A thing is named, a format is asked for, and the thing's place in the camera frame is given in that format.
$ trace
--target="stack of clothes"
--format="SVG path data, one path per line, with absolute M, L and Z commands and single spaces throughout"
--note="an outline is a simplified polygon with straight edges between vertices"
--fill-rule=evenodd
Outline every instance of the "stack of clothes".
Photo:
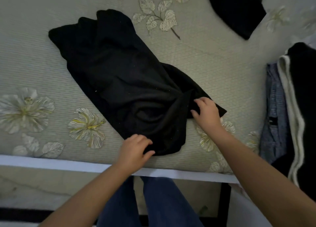
M 316 200 L 313 126 L 316 121 L 316 50 L 296 43 L 267 66 L 267 115 L 260 156 Z

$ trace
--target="floor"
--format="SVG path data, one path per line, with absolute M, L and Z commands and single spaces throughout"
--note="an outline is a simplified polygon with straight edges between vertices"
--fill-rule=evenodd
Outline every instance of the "floor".
M 96 176 L 97 173 L 0 166 L 0 207 L 55 210 Z M 220 183 L 174 181 L 200 216 L 217 216 Z M 142 187 L 143 182 L 136 177 L 134 189 L 139 213 L 147 214 Z M 3 226 L 33 227 L 0 222 L 0 227 Z

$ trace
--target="white bed frame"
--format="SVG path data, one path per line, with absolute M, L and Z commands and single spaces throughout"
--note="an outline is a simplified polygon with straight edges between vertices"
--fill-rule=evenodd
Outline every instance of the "white bed frame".
M 38 169 L 56 169 L 56 170 L 69 170 L 69 171 L 82 171 L 101 173 L 111 165 L 108 164 L 95 164 L 80 161 L 70 160 L 56 160 L 56 159 L 41 159 L 22 156 L 7 156 L 0 155 L 0 165 L 17 166 L 26 168 Z M 220 174 L 220 173 L 203 173 L 203 172 L 190 172 L 174 169 L 149 169 L 142 168 L 137 171 L 136 176 L 151 176 L 151 177 L 168 177 L 172 179 L 184 179 L 195 181 L 210 181 L 221 183 L 239 183 L 234 175 Z

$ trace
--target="hand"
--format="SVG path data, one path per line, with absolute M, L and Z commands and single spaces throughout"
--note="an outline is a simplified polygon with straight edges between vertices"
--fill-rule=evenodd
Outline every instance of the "hand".
M 218 108 L 215 102 L 207 97 L 201 97 L 194 100 L 200 107 L 200 114 L 195 110 L 191 113 L 197 124 L 205 131 L 212 131 L 215 128 L 222 128 L 221 119 L 219 117 Z
M 116 166 L 126 174 L 131 175 L 144 166 L 155 151 L 148 151 L 143 154 L 145 148 L 152 144 L 146 136 L 134 134 L 127 138 L 120 149 Z

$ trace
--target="black towel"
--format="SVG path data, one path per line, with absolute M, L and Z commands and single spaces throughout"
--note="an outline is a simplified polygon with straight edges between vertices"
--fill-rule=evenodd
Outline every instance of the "black towel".
M 237 34 L 248 40 L 266 12 L 261 0 L 210 0 L 214 11 Z
M 97 20 L 49 31 L 72 77 L 124 138 L 142 134 L 153 141 L 145 151 L 179 151 L 195 98 L 209 97 L 190 77 L 158 61 L 138 37 L 131 20 L 116 10 L 97 12 Z M 225 110 L 218 106 L 219 114 Z

